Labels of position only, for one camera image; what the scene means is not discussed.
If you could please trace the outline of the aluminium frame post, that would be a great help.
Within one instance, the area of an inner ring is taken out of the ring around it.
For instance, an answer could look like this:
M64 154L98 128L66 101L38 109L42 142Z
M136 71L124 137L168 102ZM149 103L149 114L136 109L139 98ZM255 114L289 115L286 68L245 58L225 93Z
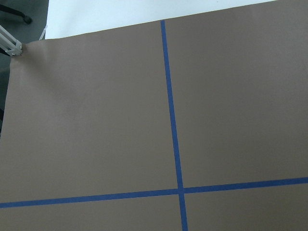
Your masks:
M23 52L22 43L0 26L0 48L9 56L19 56Z

